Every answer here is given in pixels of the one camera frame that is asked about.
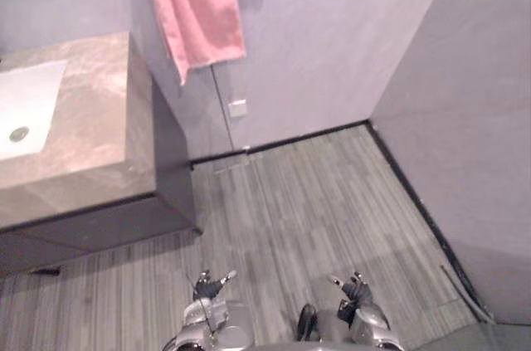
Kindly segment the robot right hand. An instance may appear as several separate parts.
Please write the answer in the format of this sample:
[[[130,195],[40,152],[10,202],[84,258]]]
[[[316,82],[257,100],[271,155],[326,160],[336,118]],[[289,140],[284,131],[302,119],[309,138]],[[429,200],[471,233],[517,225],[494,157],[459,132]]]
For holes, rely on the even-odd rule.
[[[356,306],[371,304],[373,293],[369,284],[364,280],[359,271],[355,271],[350,277],[350,281],[345,281],[333,274],[328,274],[327,279],[336,285],[348,297],[348,300]]]

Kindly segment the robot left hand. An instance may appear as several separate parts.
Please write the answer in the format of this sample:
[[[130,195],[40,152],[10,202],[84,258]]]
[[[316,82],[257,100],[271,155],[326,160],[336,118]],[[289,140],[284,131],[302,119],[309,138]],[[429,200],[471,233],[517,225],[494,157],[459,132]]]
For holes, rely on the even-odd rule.
[[[192,299],[199,300],[207,298],[213,300],[217,297],[222,288],[231,280],[237,277],[237,271],[232,270],[221,279],[213,280],[209,270],[201,271],[196,284],[193,287]]]

